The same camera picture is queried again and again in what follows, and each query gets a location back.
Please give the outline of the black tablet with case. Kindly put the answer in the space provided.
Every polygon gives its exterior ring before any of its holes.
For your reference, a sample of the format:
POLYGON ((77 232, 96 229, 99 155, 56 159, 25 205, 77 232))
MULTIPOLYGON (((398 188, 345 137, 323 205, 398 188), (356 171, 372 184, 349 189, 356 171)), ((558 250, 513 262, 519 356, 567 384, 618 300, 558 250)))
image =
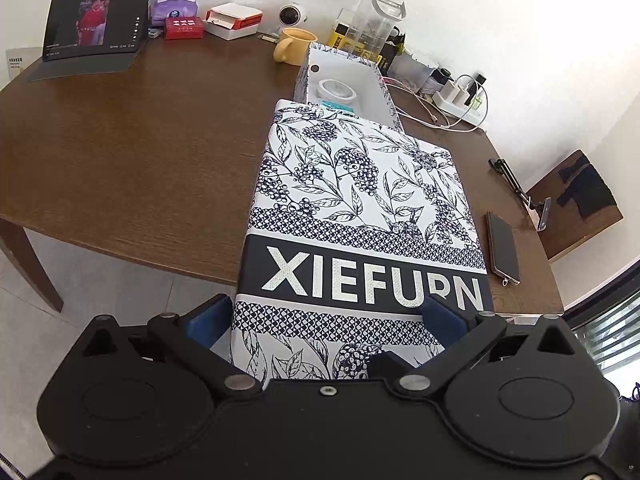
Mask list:
POLYGON ((148 36, 150 0, 51 0, 30 81, 126 70, 148 36))

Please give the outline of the dental floss pick box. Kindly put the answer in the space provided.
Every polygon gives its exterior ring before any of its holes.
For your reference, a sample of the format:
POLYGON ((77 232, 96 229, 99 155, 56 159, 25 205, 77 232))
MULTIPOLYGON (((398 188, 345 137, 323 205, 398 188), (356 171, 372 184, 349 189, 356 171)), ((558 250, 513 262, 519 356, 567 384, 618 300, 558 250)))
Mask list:
POLYGON ((338 112, 342 112, 342 113, 355 114, 354 109, 352 107, 341 104, 341 103, 334 103, 331 101, 323 100, 321 101, 320 104, 329 108, 330 110, 337 110, 338 112))

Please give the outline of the black smartphone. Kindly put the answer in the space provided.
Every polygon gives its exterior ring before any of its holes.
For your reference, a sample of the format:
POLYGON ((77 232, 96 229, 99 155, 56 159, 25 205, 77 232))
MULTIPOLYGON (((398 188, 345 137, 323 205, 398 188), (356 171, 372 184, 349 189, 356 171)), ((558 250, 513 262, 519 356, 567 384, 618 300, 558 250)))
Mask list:
POLYGON ((491 211, 485 214, 485 218, 492 272, 501 278, 503 286, 520 284, 518 253, 510 224, 491 211))

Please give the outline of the purple tissue pack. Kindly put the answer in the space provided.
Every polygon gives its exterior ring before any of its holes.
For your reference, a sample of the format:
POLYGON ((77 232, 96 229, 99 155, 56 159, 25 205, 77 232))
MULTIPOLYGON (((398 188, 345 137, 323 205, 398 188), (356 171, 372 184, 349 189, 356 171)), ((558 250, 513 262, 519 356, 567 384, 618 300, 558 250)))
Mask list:
POLYGON ((198 15, 198 0, 153 0, 151 26, 163 27, 168 18, 192 18, 198 15))

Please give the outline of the red cigarette pack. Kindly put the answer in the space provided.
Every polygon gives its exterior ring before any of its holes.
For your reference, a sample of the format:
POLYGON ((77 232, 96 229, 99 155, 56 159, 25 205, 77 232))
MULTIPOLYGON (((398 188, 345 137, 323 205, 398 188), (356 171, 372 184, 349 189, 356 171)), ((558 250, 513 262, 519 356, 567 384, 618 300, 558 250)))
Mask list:
POLYGON ((204 23, 197 16, 166 18, 164 38, 166 40, 202 39, 204 30, 204 23))

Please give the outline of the clear plastic water bottle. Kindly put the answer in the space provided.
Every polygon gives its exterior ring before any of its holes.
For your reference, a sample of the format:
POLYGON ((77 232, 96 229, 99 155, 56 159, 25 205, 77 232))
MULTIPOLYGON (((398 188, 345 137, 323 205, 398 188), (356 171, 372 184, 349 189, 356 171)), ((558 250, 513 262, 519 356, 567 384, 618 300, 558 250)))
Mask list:
POLYGON ((376 62, 392 29, 406 16, 405 0, 361 0, 341 49, 376 62))

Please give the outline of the white round tape roll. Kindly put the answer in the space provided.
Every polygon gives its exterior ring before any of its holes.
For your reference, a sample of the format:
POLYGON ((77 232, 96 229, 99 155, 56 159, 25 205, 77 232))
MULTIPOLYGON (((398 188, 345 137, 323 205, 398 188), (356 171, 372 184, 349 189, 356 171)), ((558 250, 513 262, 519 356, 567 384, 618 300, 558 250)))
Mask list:
POLYGON ((322 100, 350 105, 358 98, 357 92, 337 79, 326 78, 318 82, 318 95, 322 100))

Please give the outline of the white power strip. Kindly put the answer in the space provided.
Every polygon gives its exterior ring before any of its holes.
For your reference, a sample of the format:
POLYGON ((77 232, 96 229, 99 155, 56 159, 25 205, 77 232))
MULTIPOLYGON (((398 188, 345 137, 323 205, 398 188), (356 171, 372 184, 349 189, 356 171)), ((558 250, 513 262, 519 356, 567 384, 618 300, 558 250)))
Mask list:
POLYGON ((485 82, 481 73, 457 76, 433 94, 433 102, 445 114, 479 127, 486 122, 489 110, 485 82))

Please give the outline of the black phone holder stand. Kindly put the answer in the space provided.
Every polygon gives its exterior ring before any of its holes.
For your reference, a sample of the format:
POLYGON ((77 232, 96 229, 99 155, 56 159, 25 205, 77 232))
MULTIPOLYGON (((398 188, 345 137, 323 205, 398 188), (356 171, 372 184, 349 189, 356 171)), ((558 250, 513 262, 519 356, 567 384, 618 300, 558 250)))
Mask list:
POLYGON ((551 208, 551 198, 546 197, 541 202, 536 202, 532 196, 527 194, 517 177, 515 177, 509 164, 503 158, 490 158, 488 164, 497 174, 500 174, 506 183, 510 185, 513 193, 518 196, 525 208, 532 212, 533 222, 537 232, 542 232, 548 226, 548 219, 551 208))

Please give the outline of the wooden chair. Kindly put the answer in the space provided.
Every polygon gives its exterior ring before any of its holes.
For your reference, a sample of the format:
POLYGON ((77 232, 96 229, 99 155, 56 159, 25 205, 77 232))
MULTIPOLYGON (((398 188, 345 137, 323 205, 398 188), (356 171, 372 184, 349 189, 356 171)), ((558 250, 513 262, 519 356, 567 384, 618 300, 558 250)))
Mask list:
POLYGON ((550 262, 623 219, 612 191, 581 150, 549 171, 528 194, 536 202, 550 198, 547 226, 539 232, 550 262))

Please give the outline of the white and red open box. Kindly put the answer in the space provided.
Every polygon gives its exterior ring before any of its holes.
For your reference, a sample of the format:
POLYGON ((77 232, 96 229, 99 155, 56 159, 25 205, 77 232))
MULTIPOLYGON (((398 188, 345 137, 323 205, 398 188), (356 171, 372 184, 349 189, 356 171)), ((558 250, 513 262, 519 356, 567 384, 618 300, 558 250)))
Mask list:
POLYGON ((206 11, 204 28, 209 34, 230 41, 255 35, 261 22, 261 10, 228 2, 206 11))

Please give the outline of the floral open storage box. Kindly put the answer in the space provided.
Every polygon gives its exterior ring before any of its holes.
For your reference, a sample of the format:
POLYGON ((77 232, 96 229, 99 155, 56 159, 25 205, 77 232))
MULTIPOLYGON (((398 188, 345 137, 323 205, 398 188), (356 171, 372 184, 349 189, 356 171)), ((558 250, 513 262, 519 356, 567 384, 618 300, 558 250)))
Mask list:
POLYGON ((298 71, 295 102, 333 107, 398 132, 404 127, 374 63, 313 42, 298 71))

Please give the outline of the floral XIEFURN box lid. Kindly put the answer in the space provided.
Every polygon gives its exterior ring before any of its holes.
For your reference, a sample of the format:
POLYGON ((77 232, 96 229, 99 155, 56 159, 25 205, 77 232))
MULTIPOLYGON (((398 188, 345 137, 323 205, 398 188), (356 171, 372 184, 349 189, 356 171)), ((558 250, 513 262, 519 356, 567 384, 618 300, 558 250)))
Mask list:
POLYGON ((233 364, 262 382, 360 379, 385 351, 444 348, 427 295, 492 309, 451 154, 321 105, 277 102, 248 215, 230 328, 233 364))

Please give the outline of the yellow mug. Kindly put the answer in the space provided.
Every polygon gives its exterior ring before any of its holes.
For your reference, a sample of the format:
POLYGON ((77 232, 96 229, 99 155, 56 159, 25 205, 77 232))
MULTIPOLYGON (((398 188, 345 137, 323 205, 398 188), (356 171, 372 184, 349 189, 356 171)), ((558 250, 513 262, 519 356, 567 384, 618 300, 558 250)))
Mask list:
POLYGON ((309 46, 317 40, 318 37, 309 30, 285 27, 281 30, 278 42, 274 47, 273 61, 301 66, 306 60, 309 46))

